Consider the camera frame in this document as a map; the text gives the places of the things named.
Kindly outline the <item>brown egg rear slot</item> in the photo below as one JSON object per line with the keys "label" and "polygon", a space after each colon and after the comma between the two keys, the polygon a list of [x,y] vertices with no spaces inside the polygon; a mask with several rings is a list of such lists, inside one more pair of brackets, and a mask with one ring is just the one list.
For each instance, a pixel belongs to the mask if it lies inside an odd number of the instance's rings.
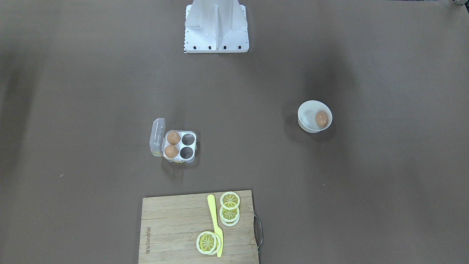
{"label": "brown egg rear slot", "polygon": [[166,140],[171,145],[177,145],[181,142],[181,135],[177,131],[170,131],[166,135]]}

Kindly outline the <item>brown egg from bowl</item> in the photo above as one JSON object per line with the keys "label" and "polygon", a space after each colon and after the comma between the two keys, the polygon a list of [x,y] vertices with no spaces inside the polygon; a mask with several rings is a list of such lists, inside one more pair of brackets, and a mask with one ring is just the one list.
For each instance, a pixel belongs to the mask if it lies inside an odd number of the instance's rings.
{"label": "brown egg from bowl", "polygon": [[323,129],[323,128],[327,127],[328,122],[329,122],[329,117],[328,117],[328,115],[327,115],[327,112],[325,112],[325,111],[318,111],[318,112],[315,114],[315,123],[317,124],[317,126],[318,126],[320,129]]}

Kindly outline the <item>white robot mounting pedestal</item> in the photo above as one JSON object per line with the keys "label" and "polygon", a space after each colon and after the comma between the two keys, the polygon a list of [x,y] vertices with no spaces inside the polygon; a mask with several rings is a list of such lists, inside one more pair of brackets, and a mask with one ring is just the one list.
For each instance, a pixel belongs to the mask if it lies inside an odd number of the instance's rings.
{"label": "white robot mounting pedestal", "polygon": [[185,8],[184,34],[188,54],[250,49],[246,7],[238,0],[194,0]]}

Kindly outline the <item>bamboo cutting board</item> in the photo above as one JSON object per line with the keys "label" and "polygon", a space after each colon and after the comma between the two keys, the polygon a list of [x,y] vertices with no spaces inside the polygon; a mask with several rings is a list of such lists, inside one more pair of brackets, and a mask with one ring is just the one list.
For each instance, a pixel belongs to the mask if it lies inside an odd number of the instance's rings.
{"label": "bamboo cutting board", "polygon": [[213,232],[207,193],[151,197],[142,200],[140,264],[258,264],[261,240],[255,227],[251,190],[236,191],[240,197],[240,219],[224,233],[221,257],[201,254],[196,247],[199,234]]}

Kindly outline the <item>clear plastic egg box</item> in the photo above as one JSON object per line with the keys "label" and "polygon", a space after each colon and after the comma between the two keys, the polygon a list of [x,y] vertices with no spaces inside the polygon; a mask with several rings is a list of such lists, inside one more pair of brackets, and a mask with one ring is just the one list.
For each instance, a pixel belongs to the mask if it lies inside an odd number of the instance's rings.
{"label": "clear plastic egg box", "polygon": [[192,163],[196,157],[197,135],[193,131],[166,130],[164,118],[152,123],[149,149],[153,156],[168,162]]}

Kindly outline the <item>brown egg slot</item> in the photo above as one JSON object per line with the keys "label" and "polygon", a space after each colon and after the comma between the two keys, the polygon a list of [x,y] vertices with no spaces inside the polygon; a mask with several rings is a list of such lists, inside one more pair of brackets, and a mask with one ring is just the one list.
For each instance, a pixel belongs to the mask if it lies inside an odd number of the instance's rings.
{"label": "brown egg slot", "polygon": [[179,151],[178,147],[175,146],[175,145],[168,145],[164,149],[165,157],[167,157],[169,159],[174,159],[174,158],[178,157],[179,152],[180,151]]}
{"label": "brown egg slot", "polygon": [[177,145],[181,142],[181,135],[177,131],[170,131],[166,135],[166,140],[171,145]]}

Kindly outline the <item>yellow plastic knife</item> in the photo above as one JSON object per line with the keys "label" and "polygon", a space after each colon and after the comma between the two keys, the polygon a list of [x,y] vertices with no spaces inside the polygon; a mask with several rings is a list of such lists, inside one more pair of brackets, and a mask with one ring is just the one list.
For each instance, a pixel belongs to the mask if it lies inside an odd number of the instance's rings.
{"label": "yellow plastic knife", "polygon": [[217,252],[217,257],[221,258],[222,253],[223,253],[223,249],[224,249],[224,234],[223,234],[223,230],[218,225],[217,206],[216,206],[216,200],[215,200],[214,194],[209,194],[207,196],[207,203],[208,203],[208,206],[209,206],[211,219],[212,219],[212,222],[213,222],[213,230],[214,230],[215,234],[218,235],[218,237],[221,240],[221,243],[220,243],[221,247]]}

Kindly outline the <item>brown egg front slot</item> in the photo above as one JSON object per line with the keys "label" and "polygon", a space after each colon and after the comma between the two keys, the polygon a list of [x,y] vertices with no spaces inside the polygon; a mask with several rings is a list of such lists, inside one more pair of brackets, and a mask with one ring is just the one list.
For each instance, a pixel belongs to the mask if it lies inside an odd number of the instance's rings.
{"label": "brown egg front slot", "polygon": [[175,145],[168,145],[164,149],[165,157],[167,157],[169,159],[174,159],[174,158],[178,157],[179,152],[180,151],[179,151],[178,147],[175,146]]}

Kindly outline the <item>white ceramic bowl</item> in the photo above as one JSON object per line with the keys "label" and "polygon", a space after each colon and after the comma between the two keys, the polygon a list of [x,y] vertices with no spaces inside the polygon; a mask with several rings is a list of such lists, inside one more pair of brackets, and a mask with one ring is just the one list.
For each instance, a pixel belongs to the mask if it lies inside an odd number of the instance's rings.
{"label": "white ceramic bowl", "polygon": [[[315,114],[318,111],[325,111],[329,117],[327,127],[320,129],[315,123]],[[298,125],[308,133],[319,133],[326,130],[333,122],[333,114],[330,108],[323,102],[317,100],[309,100],[304,102],[298,108]]]}

